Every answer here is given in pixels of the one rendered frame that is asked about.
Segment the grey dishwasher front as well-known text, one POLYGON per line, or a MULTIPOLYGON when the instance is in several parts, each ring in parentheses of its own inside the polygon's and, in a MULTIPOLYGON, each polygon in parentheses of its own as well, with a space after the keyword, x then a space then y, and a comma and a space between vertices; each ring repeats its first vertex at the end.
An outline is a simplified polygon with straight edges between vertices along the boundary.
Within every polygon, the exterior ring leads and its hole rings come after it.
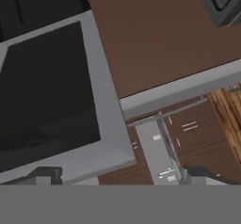
POLYGON ((153 178, 153 184, 179 185, 181 179, 179 169, 169 155, 157 122, 150 121, 140 124, 136 130, 153 178), (166 174, 162 179, 158 178, 158 173, 167 168, 174 168, 175 171, 166 174))

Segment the grey microwave with black door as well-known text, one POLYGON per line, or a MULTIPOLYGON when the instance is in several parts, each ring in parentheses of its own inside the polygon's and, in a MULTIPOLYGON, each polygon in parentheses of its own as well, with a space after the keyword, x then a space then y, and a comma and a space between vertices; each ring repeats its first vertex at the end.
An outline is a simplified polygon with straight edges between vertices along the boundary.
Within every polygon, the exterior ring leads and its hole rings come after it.
POLYGON ((135 161, 88 0, 0 0, 0 184, 135 161))

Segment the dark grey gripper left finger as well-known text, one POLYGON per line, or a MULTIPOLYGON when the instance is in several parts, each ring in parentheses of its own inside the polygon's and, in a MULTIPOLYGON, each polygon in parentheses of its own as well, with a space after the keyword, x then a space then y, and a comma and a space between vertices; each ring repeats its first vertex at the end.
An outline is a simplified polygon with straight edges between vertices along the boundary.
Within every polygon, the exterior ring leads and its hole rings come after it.
POLYGON ((38 167, 29 174, 11 180, 9 184, 62 184, 62 168, 61 167, 38 167))

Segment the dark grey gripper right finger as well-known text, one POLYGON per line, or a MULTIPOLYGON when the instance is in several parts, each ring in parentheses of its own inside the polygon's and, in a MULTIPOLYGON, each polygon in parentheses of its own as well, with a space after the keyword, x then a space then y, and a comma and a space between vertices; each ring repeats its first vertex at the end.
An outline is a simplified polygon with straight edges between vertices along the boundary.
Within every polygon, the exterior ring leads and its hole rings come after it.
POLYGON ((206 185, 241 185, 241 181, 233 181, 227 178, 218 176, 215 173, 210 172, 205 167, 198 166, 185 166, 183 167, 183 179, 187 184, 206 184, 206 185))

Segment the brown plain drawer front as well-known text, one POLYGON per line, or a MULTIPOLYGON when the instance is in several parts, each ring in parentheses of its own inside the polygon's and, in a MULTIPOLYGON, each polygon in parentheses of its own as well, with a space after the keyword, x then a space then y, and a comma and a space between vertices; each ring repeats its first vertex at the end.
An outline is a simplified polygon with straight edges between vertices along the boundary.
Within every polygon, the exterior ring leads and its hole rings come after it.
POLYGON ((241 184, 241 168, 225 140, 179 153, 178 158, 182 166, 204 167, 217 177, 241 184))

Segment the dark grey sink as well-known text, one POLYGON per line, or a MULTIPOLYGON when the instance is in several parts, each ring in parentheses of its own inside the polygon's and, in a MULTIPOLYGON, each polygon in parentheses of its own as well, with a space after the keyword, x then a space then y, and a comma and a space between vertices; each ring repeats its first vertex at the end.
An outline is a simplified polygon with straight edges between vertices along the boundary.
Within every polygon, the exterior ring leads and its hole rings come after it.
POLYGON ((241 23, 241 0, 202 0, 218 27, 241 23))

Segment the brown cupboard door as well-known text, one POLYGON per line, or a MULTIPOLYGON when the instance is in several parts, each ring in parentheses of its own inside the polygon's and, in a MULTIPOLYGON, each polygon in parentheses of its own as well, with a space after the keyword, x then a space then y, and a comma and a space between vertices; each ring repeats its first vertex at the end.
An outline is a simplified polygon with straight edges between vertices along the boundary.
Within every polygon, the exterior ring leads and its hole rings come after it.
POLYGON ((131 167, 119 169, 99 176, 98 181, 100 185, 153 184, 153 178, 144 151, 141 147, 137 131, 134 127, 129 127, 128 132, 133 144, 133 150, 137 162, 131 167))

